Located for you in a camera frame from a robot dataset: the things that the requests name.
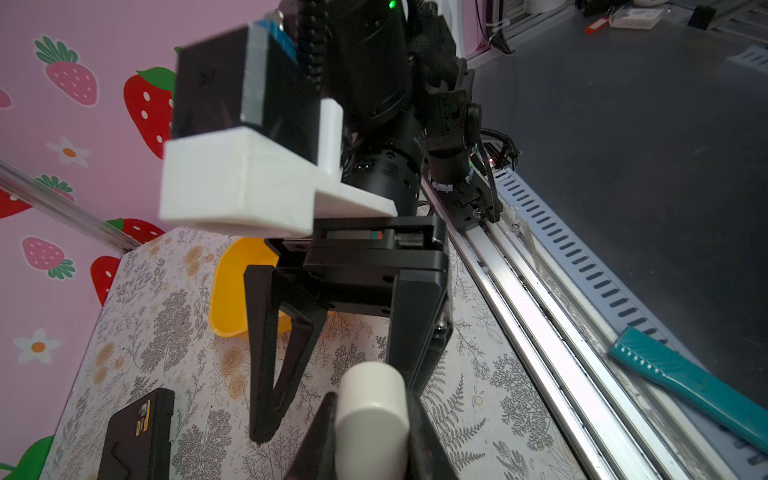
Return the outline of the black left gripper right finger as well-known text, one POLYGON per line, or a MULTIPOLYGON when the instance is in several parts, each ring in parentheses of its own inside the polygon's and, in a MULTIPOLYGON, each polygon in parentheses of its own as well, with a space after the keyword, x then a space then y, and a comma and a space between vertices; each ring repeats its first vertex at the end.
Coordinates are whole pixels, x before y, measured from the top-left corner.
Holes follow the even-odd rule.
POLYGON ((420 400, 406 393, 409 435, 405 478, 412 480, 457 480, 448 455, 420 400))

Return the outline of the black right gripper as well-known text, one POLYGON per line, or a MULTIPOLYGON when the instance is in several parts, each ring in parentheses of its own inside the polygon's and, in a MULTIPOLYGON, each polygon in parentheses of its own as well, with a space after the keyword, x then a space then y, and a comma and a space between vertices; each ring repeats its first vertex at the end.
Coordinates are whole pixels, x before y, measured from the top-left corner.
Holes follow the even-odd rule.
POLYGON ((265 241, 277 269, 243 277, 252 441, 279 429, 328 310, 389 317, 386 362, 423 393, 453 333, 446 239, 442 219, 414 216, 321 219, 307 238, 265 241))

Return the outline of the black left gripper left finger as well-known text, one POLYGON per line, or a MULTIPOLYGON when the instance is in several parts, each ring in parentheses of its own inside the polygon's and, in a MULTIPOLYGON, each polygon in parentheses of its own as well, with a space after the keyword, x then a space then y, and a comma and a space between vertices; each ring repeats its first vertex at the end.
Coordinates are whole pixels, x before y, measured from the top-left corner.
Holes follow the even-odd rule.
POLYGON ((323 398, 289 467, 285 480, 331 480, 335 472, 335 417, 338 395, 323 398))

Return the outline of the beige staple box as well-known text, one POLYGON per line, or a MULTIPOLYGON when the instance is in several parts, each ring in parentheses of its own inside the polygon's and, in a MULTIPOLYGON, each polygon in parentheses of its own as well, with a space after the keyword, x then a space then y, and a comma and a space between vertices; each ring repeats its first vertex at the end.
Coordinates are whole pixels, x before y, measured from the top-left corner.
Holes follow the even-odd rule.
POLYGON ((382 362, 363 362, 341 378, 335 418, 339 479, 403 479, 410 422, 402 375, 382 362))

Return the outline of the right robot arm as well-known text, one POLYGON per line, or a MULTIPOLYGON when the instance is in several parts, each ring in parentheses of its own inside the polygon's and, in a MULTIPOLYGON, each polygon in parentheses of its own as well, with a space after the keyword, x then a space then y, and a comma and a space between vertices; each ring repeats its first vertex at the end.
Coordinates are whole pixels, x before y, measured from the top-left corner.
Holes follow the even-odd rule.
POLYGON ((429 180, 460 226, 501 213, 472 100, 473 71, 432 2, 303 1, 298 62, 338 101, 355 141, 344 184, 395 203, 393 218, 319 220, 306 239, 271 238, 273 267, 244 273, 250 329, 250 438, 276 433, 332 311, 385 316, 386 360, 424 390, 453 332, 446 226, 416 213, 429 180))

